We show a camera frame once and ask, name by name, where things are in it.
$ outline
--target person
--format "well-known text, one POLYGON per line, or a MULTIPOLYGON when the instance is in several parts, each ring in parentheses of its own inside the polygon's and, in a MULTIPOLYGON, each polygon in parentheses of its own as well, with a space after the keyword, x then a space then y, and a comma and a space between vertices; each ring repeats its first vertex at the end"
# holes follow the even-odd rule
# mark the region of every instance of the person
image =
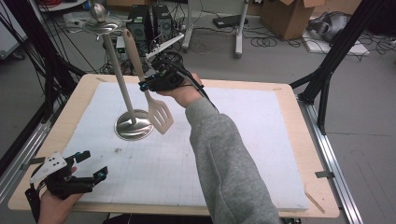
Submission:
MULTIPOLYGON (((195 80, 201 83, 197 75, 195 80)), ((186 108, 198 176, 213 223, 279 223, 276 207, 234 122, 193 86, 159 92, 186 108)), ((62 201, 45 192, 39 224, 61 224, 81 195, 62 201)))

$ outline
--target round metal base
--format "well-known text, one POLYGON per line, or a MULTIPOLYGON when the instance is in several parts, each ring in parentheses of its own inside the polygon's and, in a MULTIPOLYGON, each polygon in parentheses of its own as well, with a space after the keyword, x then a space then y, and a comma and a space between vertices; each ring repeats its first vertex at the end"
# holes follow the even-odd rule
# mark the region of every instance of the round metal base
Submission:
POLYGON ((129 113, 121 115, 115 125, 114 130, 117 136, 126 141, 137 141, 149 135, 153 129, 148 119, 148 112, 144 110, 134 110, 136 123, 132 124, 129 113))

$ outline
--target sleeve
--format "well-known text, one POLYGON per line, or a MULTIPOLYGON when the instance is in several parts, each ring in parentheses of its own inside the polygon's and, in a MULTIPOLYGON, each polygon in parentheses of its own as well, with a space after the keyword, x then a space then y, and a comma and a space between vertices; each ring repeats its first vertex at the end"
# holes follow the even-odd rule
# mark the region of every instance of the sleeve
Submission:
POLYGON ((214 223, 279 223, 268 189, 234 122, 205 98, 186 108, 190 141, 214 223))

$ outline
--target spatula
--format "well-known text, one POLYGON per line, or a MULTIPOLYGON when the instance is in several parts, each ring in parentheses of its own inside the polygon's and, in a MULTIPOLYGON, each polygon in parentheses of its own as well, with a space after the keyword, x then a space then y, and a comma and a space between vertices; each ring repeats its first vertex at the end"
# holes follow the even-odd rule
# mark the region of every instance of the spatula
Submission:
MULTIPOLYGON (((142 63, 140 62, 139 53, 137 52, 136 44, 134 42, 134 37, 127 29, 124 29, 122 35, 125 42, 126 52, 134 65, 134 70, 136 71, 139 80, 144 81, 145 75, 143 73, 142 63)), ((145 96, 148 101, 148 120, 159 133, 166 133, 174 122, 168 106, 162 101, 154 100, 149 94, 149 91, 145 91, 145 96)))

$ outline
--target hand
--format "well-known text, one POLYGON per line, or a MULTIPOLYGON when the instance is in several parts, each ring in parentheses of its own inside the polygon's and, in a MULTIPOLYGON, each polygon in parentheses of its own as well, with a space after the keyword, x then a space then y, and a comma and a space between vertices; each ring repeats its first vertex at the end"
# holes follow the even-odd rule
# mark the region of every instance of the hand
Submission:
MULTIPOLYGON (((194 79, 201 85, 201 79, 198 78, 196 74, 192 74, 194 79)), ((159 91, 157 92, 163 96, 171 96, 175 98, 176 102, 186 108, 192 102, 203 97, 198 90, 196 90, 193 86, 190 86, 190 82, 184 80, 184 82, 180 85, 180 87, 171 90, 171 91, 159 91)))
POLYGON ((72 194, 65 200, 62 200, 46 190, 43 195, 41 195, 38 224, 63 224, 69 216, 73 205, 82 195, 83 194, 72 194))

